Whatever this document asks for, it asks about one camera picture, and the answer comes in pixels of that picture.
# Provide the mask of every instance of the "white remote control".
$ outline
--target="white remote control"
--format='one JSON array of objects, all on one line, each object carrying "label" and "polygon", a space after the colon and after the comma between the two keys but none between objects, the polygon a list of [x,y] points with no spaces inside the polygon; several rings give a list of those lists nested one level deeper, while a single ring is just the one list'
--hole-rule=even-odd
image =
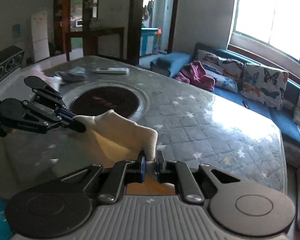
[{"label": "white remote control", "polygon": [[109,68],[96,68],[92,70],[95,73],[105,73],[105,74],[128,74],[129,69],[126,67],[109,67]]}]

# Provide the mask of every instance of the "door frame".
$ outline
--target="door frame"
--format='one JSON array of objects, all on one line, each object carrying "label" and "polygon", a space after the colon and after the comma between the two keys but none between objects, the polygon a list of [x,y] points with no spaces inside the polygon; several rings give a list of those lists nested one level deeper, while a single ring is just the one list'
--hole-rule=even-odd
[{"label": "door frame", "polygon": [[[128,41],[127,41],[127,61],[131,65],[138,65],[140,58],[140,41],[142,26],[143,0],[130,0]],[[173,0],[170,34],[168,42],[168,53],[172,52],[173,37],[177,19],[178,0]]]}]

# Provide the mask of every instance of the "blue sofa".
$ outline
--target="blue sofa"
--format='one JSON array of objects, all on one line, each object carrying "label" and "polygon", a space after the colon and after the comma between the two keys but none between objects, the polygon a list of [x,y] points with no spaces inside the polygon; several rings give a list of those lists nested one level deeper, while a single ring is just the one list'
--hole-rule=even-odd
[{"label": "blue sofa", "polygon": [[[237,59],[242,63],[259,63],[240,54],[228,50],[213,48],[201,43],[196,44],[193,56],[188,56],[188,58],[191,58],[191,60],[196,60],[197,51],[199,49],[214,53],[220,57]],[[157,59],[156,61],[150,64],[151,70],[159,74],[164,74],[166,76],[173,77],[176,73],[178,73],[178,71],[183,67],[183,65],[188,64],[190,62],[185,61],[185,54],[186,53],[180,52],[172,53],[167,56],[164,56],[161,59]],[[272,109],[259,102],[244,97],[240,93],[240,90],[242,90],[242,88],[240,88],[240,85],[238,89],[238,94],[235,94],[233,92],[230,92],[229,90],[224,90],[220,87],[215,87],[215,90],[212,93],[226,98],[241,106],[244,106],[242,102],[244,100],[248,103],[250,110],[271,119],[281,131],[287,163],[294,166],[295,168],[300,167],[300,133],[298,131],[297,125],[293,122],[293,112],[294,108],[298,103],[300,85],[298,85],[290,79],[288,80],[283,109],[280,111]]]}]

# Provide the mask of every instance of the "white refrigerator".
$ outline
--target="white refrigerator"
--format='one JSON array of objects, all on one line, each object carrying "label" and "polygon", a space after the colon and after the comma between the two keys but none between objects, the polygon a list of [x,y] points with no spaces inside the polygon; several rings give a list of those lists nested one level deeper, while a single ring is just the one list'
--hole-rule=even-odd
[{"label": "white refrigerator", "polygon": [[47,12],[31,15],[31,32],[33,45],[33,61],[38,62],[49,58],[48,18]]}]

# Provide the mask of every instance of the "speaker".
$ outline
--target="speaker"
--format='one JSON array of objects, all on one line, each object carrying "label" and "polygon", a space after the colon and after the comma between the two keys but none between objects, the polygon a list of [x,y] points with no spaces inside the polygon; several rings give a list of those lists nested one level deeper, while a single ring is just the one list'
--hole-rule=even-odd
[{"label": "speaker", "polygon": [[25,52],[10,46],[0,51],[0,82],[21,66]]}]

